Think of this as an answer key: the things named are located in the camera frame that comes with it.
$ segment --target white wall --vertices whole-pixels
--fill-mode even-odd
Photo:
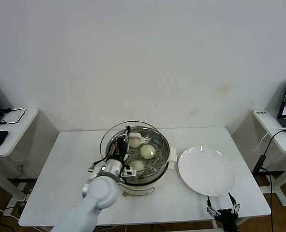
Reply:
[[[0,88],[60,131],[227,126],[247,157],[285,81],[286,0],[0,0]]]

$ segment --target table leg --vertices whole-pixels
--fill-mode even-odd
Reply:
[[[243,224],[248,219],[249,219],[249,217],[239,218],[239,219],[236,220],[236,225],[240,226],[241,224]]]
[[[24,200],[25,194],[20,191],[15,185],[9,182],[0,172],[0,187],[3,188],[5,191],[10,193],[18,200]]]
[[[273,176],[271,176],[272,183],[273,183],[273,189],[272,193],[275,193],[278,200],[282,204],[282,206],[286,206],[286,196],[284,195],[282,189],[280,188],[284,183],[286,183],[286,171],[281,174],[276,180]],[[261,186],[260,187],[263,194],[265,193],[271,193],[271,185],[269,186]]]
[[[216,220],[212,220],[211,222],[214,229],[218,228]]]

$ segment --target cable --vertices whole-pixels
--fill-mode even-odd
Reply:
[[[268,144],[267,148],[265,149],[265,152],[263,153],[264,156],[265,156],[265,154],[267,153],[267,151],[268,151],[268,149],[269,149],[269,146],[270,146],[270,144],[271,144],[273,138],[274,138],[276,135],[278,135],[279,133],[284,132],[284,131],[286,131],[286,129],[277,132],[275,135],[273,135],[273,136],[271,137],[271,139],[270,139],[270,141],[269,141],[269,144]]]
[[[151,232],[153,231],[153,226],[154,225],[157,225],[157,226],[159,226],[163,231],[166,231],[162,226],[160,226],[159,224],[152,224],[151,225]]]
[[[8,214],[8,213],[4,212],[4,211],[1,210],[1,209],[0,209],[0,211],[3,212],[4,214],[6,214],[7,216],[10,216],[10,217],[12,217],[12,218],[15,218],[17,221],[19,221],[19,219],[16,218],[16,217],[14,217],[13,215]],[[35,228],[35,227],[32,227],[32,228],[35,229],[35,230],[37,230],[37,231],[43,232],[43,231],[39,230],[38,228]]]
[[[16,124],[16,123],[18,123],[20,120],[21,120],[21,118],[22,118],[22,116],[26,113],[26,109],[25,108],[21,108],[21,109],[11,109],[9,112],[11,112],[11,111],[17,111],[17,110],[23,110],[23,113],[22,113],[22,115],[20,116],[20,118],[16,121],[16,122],[5,122],[4,120],[3,121],[0,121],[0,124]]]
[[[101,229],[101,230],[97,230],[96,232],[100,232],[100,231],[107,231],[107,230],[110,230],[110,229],[112,229],[112,228],[115,228],[115,227],[117,227],[117,226],[113,226],[113,227],[109,227],[109,228],[104,228],[104,229]]]
[[[271,139],[270,139],[270,141],[269,141],[269,144],[268,144],[267,148],[265,149],[264,154],[259,157],[259,159],[258,159],[258,161],[257,161],[257,163],[256,163],[256,165],[255,165],[255,167],[254,167],[253,173],[258,173],[259,170],[261,169],[261,167],[263,166],[264,160],[265,160],[265,158],[266,158],[265,154],[267,153],[267,151],[268,151],[268,149],[269,149],[269,147],[270,147],[270,144],[271,144],[273,138],[274,138],[276,135],[278,135],[279,133],[284,132],[284,131],[286,131],[286,129],[277,132],[275,135],[273,135],[273,136],[271,137]]]
[[[13,227],[11,227],[11,226],[7,226],[7,225],[4,225],[4,224],[2,224],[2,223],[0,223],[0,225],[1,225],[1,226],[4,226],[4,227],[6,227],[6,228],[11,229],[11,230],[12,230],[12,232],[15,232],[14,228],[13,228]]]
[[[256,150],[260,147],[262,141],[264,140],[264,138],[265,138],[270,132],[272,132],[272,131],[278,131],[278,130],[286,130],[286,127],[277,128],[277,129],[273,129],[273,130],[268,131],[268,132],[262,137],[262,139],[260,140],[259,145],[258,145],[252,152],[256,151]]]
[[[273,210],[272,210],[272,196],[273,196],[273,185],[272,185],[272,177],[271,174],[269,174],[270,177],[270,184],[271,184],[271,200],[270,200],[270,208],[271,208],[271,230],[272,232],[274,232],[274,227],[273,227]]]
[[[156,225],[159,226],[163,231],[165,231],[165,229],[162,226],[160,226],[159,224]]]
[[[21,169],[20,174],[19,174],[18,176],[14,177],[13,179],[11,179],[10,182],[13,182],[13,181],[16,180],[18,177],[22,176],[22,174],[23,174],[23,164],[20,165],[20,169]]]

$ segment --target wire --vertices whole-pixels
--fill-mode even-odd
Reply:
[[[159,224],[156,224],[157,226],[159,226],[163,231],[166,231],[162,226],[160,226]]]
[[[0,122],[0,124],[16,124],[16,123],[18,123],[21,120],[22,116],[26,113],[26,109],[25,108],[21,108],[21,109],[14,109],[14,110],[11,110],[11,111],[17,111],[17,110],[23,110],[23,113],[22,113],[22,115],[20,116],[20,118],[16,122],[5,122],[3,120],[3,121]]]
[[[11,227],[11,226],[4,225],[3,223],[0,223],[0,225],[1,225],[1,226],[4,226],[4,227],[6,227],[6,228],[9,228],[9,229],[11,229],[13,232],[15,232],[14,228]]]
[[[272,131],[278,131],[278,130],[286,130],[286,127],[277,128],[277,129],[273,129],[273,130],[268,131],[268,132],[262,137],[262,139],[260,140],[259,145],[258,145],[252,152],[256,151],[256,150],[260,147],[262,141],[264,140],[264,138],[265,138],[270,132],[272,132]]]
[[[271,208],[271,230],[272,232],[274,232],[274,227],[273,227],[273,210],[272,210],[272,196],[273,196],[273,185],[272,185],[272,177],[271,174],[269,174],[270,177],[270,184],[271,184],[271,200],[270,200],[270,208]]]
[[[101,229],[101,230],[96,230],[96,232],[100,232],[100,231],[107,231],[107,230],[110,230],[110,229],[112,229],[112,228],[115,228],[115,227],[117,227],[117,226],[113,226],[113,227],[109,227],[109,228],[104,228],[104,229]]]
[[[1,209],[0,209],[0,211],[3,212],[4,214],[6,214],[7,216],[10,216],[10,217],[12,217],[12,218],[15,218],[17,221],[19,221],[19,219],[16,218],[15,216],[8,214],[8,213],[4,212],[4,211],[1,210]],[[39,229],[36,228],[36,227],[32,227],[32,228],[35,229],[35,230],[37,230],[37,231],[43,232],[43,231],[39,230]]]
[[[277,132],[275,135],[273,135],[273,136],[271,137],[271,139],[270,139],[270,141],[269,141],[269,144],[268,144],[267,148],[265,149],[265,152],[263,153],[263,156],[265,156],[265,154],[267,153],[267,151],[268,151],[268,149],[269,149],[269,146],[270,146],[270,144],[271,144],[273,138],[274,138],[276,135],[278,135],[279,133],[283,132],[283,131],[286,131],[286,129]]]
[[[157,225],[157,226],[159,226],[163,231],[166,231],[162,226],[160,226],[159,224],[152,224],[151,225],[151,232],[153,231],[153,226],[154,225]]]
[[[20,166],[20,174],[18,176],[16,176],[15,178],[11,179],[10,182],[13,182],[14,180],[16,180],[18,177],[21,177],[23,174],[23,165]]]

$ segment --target steamer basket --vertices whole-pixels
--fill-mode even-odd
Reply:
[[[142,176],[124,179],[125,184],[130,186],[145,186],[158,180],[167,170],[170,147],[166,138],[152,125],[139,121],[127,121],[112,127],[102,138],[100,154],[102,158],[109,157],[113,153],[115,139],[122,135],[127,126],[131,132],[138,132],[146,139],[145,143],[138,148],[129,147],[129,156],[125,164],[129,165],[134,160],[144,163]],[[155,156],[152,159],[144,159],[140,154],[143,145],[152,145],[155,148]]]

